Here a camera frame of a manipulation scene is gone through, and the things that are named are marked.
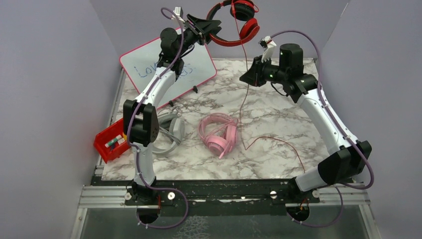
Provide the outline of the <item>pink headphones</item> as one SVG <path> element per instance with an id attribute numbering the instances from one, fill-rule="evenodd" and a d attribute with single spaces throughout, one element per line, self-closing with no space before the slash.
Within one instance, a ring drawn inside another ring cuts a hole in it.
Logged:
<path id="1" fill-rule="evenodd" d="M 213 123 L 217 123 L 219 126 L 206 133 L 206 127 Z M 237 118 L 223 113 L 213 113 L 200 120 L 198 135 L 210 152 L 222 159 L 236 145 L 238 123 Z"/>

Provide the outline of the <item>grey white headphones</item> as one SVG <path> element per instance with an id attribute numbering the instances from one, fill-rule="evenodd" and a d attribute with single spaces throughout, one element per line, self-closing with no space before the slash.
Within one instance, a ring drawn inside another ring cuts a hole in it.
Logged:
<path id="1" fill-rule="evenodd" d="M 174 151 L 185 137 L 185 121 L 177 113 L 164 113 L 158 116 L 159 129 L 171 140 L 171 146 L 167 149 L 157 148 L 153 145 L 152 152 L 155 155 L 166 155 Z"/>

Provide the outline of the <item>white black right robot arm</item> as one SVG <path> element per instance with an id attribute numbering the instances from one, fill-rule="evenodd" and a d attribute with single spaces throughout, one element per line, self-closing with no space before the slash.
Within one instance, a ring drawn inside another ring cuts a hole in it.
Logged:
<path id="1" fill-rule="evenodd" d="M 271 54 L 276 48 L 275 43 L 262 41 L 261 46 L 263 54 L 254 57 L 250 69 L 240 80 L 255 87 L 267 82 L 281 84 L 287 96 L 311 119 L 329 153 L 329 157 L 317 167 L 289 180 L 288 198 L 298 203 L 309 190 L 342 183 L 360 174 L 365 167 L 362 157 L 369 157 L 372 146 L 346 130 L 335 112 L 328 112 L 328 100 L 318 89 L 316 77 L 304 73 L 302 48 L 294 43 L 281 45 L 279 65 L 273 65 Z"/>

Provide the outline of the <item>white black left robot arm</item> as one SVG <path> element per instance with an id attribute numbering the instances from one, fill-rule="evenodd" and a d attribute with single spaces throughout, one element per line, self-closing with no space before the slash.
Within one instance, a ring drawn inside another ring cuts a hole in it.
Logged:
<path id="1" fill-rule="evenodd" d="M 123 132 L 134 153 L 134 182 L 141 186 L 137 197 L 147 205 L 156 200 L 157 193 L 153 188 L 156 176 L 152 149 L 159 133 L 158 103 L 182 73 L 184 61 L 181 55 L 196 43 L 210 43 L 211 35 L 221 30 L 220 20 L 201 19 L 188 14 L 186 22 L 177 21 L 180 32 L 167 27 L 160 33 L 161 51 L 152 80 L 135 99 L 126 100 L 123 104 Z"/>

